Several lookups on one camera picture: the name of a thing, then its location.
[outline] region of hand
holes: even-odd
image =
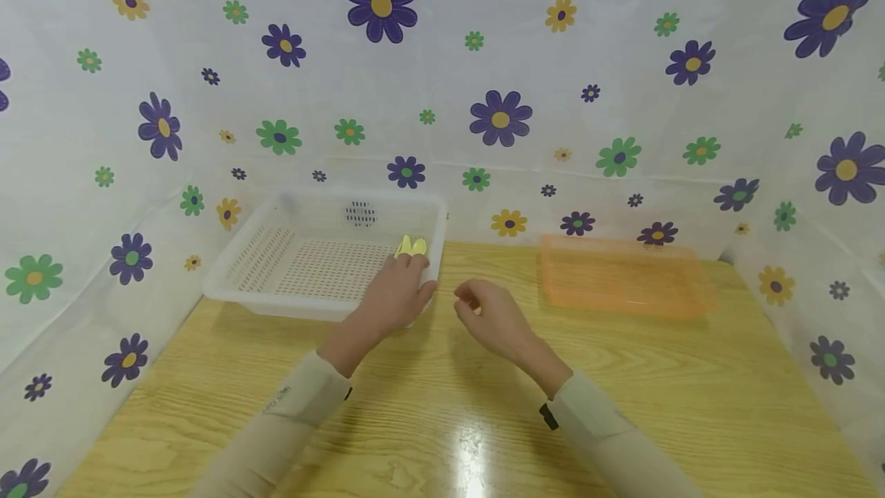
[[[393,331],[411,324],[430,301],[436,281],[421,282],[430,261],[423,254],[388,257],[366,288],[360,305],[338,326],[317,354],[350,377],[361,360]]]
[[[535,334],[507,289],[470,279],[455,295],[455,312],[468,333],[489,352],[525,371],[547,397],[552,399],[571,378],[572,370]]]

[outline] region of beige sleeve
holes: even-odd
[[[701,498],[679,466],[581,371],[547,406],[552,427],[559,425],[578,455],[592,463],[619,498]]]
[[[350,392],[350,382],[312,352],[276,396],[212,461],[191,498],[266,498],[307,439]]]

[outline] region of patterned fabric wall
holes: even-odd
[[[0,498],[58,490],[232,232],[301,185],[441,194],[450,240],[732,243],[885,461],[885,2],[0,5]]]

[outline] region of small yellow toy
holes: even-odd
[[[423,238],[416,238],[414,244],[409,239],[409,235],[403,236],[403,242],[399,243],[399,246],[396,247],[396,252],[393,254],[394,258],[398,258],[400,254],[427,254],[427,243],[423,240]]]

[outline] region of wood grain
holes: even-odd
[[[731,266],[705,264],[720,312],[673,322],[546,306],[538,261],[446,243],[435,304],[367,357],[278,496],[612,496],[542,422],[542,393],[461,327],[452,291],[471,277],[510,288],[706,496],[875,496]],[[330,328],[203,299],[59,498],[186,496]]]

